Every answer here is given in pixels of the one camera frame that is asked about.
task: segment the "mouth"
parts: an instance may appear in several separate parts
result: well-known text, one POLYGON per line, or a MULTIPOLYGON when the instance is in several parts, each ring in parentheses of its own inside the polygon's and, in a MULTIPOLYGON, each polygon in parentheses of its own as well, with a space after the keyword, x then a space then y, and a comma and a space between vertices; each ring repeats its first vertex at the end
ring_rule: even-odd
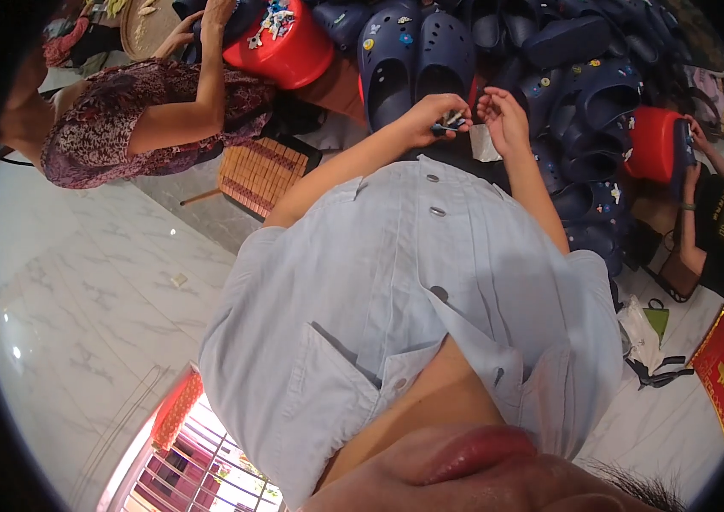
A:
POLYGON ((477 427, 443 447, 430 464, 431 476, 423 485, 447 482, 480 473, 508 459, 538 454, 520 428, 496 425, 477 427))

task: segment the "light blue shirt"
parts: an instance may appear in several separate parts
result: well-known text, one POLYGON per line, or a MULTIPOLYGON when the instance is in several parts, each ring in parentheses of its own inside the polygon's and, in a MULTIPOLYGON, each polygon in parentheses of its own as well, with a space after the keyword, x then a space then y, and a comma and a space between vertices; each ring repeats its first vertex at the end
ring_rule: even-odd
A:
POLYGON ((508 425, 574 457, 621 382, 606 266, 426 157, 351 179, 240 248, 203 339, 214 413, 290 509, 455 339, 508 425))

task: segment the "purple patterned blouse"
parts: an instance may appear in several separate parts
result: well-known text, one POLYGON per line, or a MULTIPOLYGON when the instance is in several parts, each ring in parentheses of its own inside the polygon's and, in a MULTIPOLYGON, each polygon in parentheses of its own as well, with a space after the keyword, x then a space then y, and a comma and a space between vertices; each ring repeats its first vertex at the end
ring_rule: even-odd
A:
POLYGON ((152 105, 193 102, 199 78, 199 64, 158 58, 107 68, 88 77, 90 86, 55 122, 43 143, 44 175, 64 189, 91 189, 111 179, 138 175, 172 175, 189 169, 218 143, 239 146, 260 132, 270 116, 274 86, 226 67, 223 131, 196 143, 128 158, 132 130, 143 111, 152 105), (257 109, 263 113, 253 117, 257 109), (240 122, 241 117, 249 120, 240 122), (230 125, 236 128, 226 131, 230 125))

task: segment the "hand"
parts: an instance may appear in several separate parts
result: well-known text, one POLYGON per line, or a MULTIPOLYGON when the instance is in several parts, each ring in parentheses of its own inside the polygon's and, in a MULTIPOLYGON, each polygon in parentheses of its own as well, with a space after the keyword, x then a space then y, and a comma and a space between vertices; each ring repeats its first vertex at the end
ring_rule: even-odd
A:
POLYGON ((223 29, 229 22, 237 0, 208 0, 203 11, 203 26, 223 29))
POLYGON ((439 119, 448 111, 464 111, 464 124, 459 132, 466 132, 472 126, 472 114, 467 102, 458 94, 431 94, 423 97, 402 117, 390 124, 400 137, 404 137, 406 149, 424 148, 438 140, 453 139, 456 132, 445 130, 444 135, 437 137, 430 131, 439 119))
POLYGON ((193 15, 187 16, 185 20, 181 21, 179 25, 174 27, 167 41, 171 41, 174 49, 177 49, 184 44, 191 44, 194 41, 194 34, 192 34, 192 26, 194 22, 199 20, 205 14, 204 11, 195 12, 193 15))
POLYGON ((695 189, 700 178, 700 162, 686 167, 686 177, 683 183, 683 201, 689 204, 695 202, 695 189))
POLYGON ((692 128, 692 147, 708 153, 712 149, 712 144, 706 140, 704 129, 700 127, 700 124, 694 117, 687 114, 683 116, 683 118, 689 121, 690 127, 692 128))
POLYGON ((505 160, 532 154, 527 113, 515 98, 498 87, 484 87, 476 111, 487 125, 495 150, 505 160))

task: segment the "woven basket tray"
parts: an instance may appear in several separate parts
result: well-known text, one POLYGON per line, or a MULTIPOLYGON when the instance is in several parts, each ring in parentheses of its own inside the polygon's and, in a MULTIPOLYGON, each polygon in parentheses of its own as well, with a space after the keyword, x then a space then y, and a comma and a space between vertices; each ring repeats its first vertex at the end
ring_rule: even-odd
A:
POLYGON ((120 14, 121 45, 133 61, 142 61, 152 56, 174 27, 180 24, 180 17, 171 8, 172 0, 155 0, 152 6, 157 7, 157 11, 139 16, 138 10, 144 2, 146 0, 129 0, 120 14))
POLYGON ((261 138, 224 151, 217 184, 233 202, 254 218, 264 220, 285 192, 315 168, 321 157, 320 151, 298 139, 286 140, 283 145, 261 138))

